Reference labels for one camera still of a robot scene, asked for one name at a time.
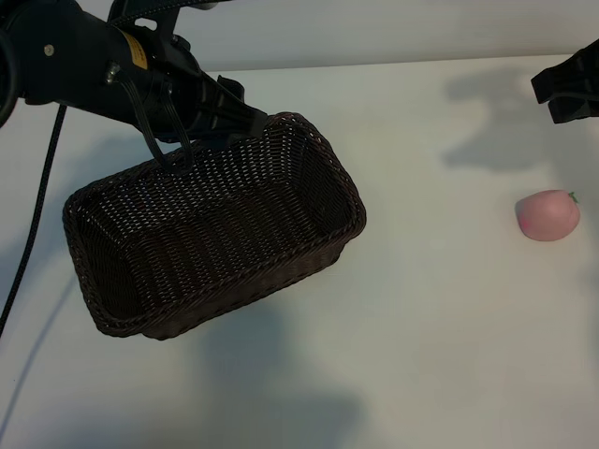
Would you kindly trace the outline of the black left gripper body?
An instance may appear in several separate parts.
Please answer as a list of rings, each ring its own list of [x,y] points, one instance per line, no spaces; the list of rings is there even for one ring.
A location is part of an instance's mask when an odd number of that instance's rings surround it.
[[[200,69],[189,42],[172,33],[140,33],[139,38],[153,73],[144,101],[153,134],[167,143],[180,140],[171,104],[189,139],[223,136],[225,121],[218,111],[225,100],[223,86]]]

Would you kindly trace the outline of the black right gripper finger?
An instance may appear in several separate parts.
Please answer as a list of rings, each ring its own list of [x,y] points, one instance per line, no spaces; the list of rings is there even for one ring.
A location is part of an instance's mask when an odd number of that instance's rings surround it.
[[[597,118],[599,116],[598,96],[554,97],[548,101],[548,109],[551,119],[555,124]]]
[[[531,80],[539,104],[556,98],[598,100],[598,41],[564,62],[542,70]]]

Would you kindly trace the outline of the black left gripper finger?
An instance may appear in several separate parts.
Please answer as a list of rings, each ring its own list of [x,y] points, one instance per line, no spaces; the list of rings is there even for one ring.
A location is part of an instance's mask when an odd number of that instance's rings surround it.
[[[219,94],[210,112],[208,130],[220,135],[259,138],[269,115],[246,105],[235,96]]]
[[[245,103],[245,89],[241,83],[221,75],[218,76],[217,82],[221,84],[227,91],[233,94],[238,100],[240,100],[242,103]]]

